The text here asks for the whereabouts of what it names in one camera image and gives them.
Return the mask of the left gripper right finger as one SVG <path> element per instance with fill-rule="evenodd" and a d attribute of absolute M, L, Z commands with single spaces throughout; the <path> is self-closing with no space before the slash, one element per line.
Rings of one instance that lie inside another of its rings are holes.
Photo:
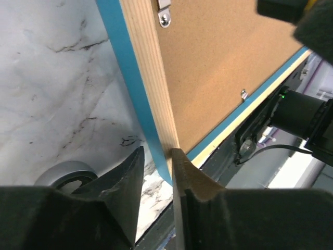
<path fill-rule="evenodd" d="M 193 184 L 203 172 L 171 155 L 177 249 L 332 249 L 331 193 L 217 185 L 204 200 Z"/>

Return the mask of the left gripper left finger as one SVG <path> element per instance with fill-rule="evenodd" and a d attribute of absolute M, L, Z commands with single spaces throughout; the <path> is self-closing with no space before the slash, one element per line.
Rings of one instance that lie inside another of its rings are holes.
<path fill-rule="evenodd" d="M 1 187 L 1 249 L 132 249 L 144 166 L 144 149 L 138 147 L 72 194 Z"/>

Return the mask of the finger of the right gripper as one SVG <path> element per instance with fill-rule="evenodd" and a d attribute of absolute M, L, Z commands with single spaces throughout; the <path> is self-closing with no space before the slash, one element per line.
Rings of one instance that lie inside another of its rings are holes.
<path fill-rule="evenodd" d="M 257 13 L 293 24 L 293 37 L 332 64 L 332 1 L 257 1 Z"/>

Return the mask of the blue picture frame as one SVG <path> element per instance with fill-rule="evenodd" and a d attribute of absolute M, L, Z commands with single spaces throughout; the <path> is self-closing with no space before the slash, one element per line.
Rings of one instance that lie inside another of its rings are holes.
<path fill-rule="evenodd" d="M 159 175 L 199 167 L 310 54 L 256 1 L 97 1 Z"/>

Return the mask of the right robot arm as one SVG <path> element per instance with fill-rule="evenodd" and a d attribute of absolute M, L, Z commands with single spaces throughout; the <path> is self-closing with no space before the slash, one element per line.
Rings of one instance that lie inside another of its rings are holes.
<path fill-rule="evenodd" d="M 332 1 L 258 1 L 257 13 L 296 26 L 294 38 L 332 63 Z M 267 104 L 259 118 L 273 126 L 306 140 L 304 149 L 292 145 L 266 146 L 255 152 L 246 150 L 241 140 L 235 165 L 242 165 L 269 149 L 288 149 L 310 154 L 332 165 L 332 100 L 322 101 L 283 87 Z"/>

